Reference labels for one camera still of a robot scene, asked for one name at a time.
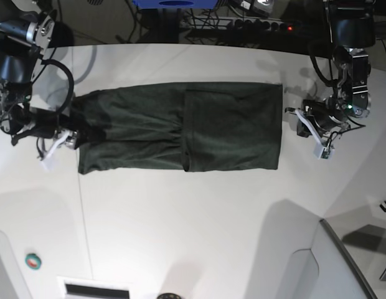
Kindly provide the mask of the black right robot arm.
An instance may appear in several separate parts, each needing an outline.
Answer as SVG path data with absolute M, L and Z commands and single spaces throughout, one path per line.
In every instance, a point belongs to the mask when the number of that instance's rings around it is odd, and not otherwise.
M 78 130 L 64 111 L 73 97 L 74 79 L 61 62 L 44 57 L 55 28 L 55 12 L 22 11 L 13 1 L 0 1 L 0 130 L 12 145 L 27 137 L 52 139 L 55 147 L 76 147 Z M 54 111 L 31 106 L 32 88 L 42 70 L 54 66 L 68 80 L 64 102 Z

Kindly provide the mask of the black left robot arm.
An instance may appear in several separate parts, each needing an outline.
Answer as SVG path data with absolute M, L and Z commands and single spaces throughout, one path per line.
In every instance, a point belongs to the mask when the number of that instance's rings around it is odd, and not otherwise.
M 367 81 L 371 65 L 366 49 L 375 44 L 374 2 L 323 1 L 322 9 L 329 42 L 312 41 L 308 52 L 315 72 L 332 95 L 303 100 L 299 112 L 314 131 L 300 120 L 297 134 L 305 138 L 319 135 L 322 143 L 330 144 L 337 136 L 362 128 L 357 120 L 370 113 Z M 318 66 L 314 51 L 324 44 L 329 47 L 329 67 L 337 70 L 337 78 L 326 78 Z

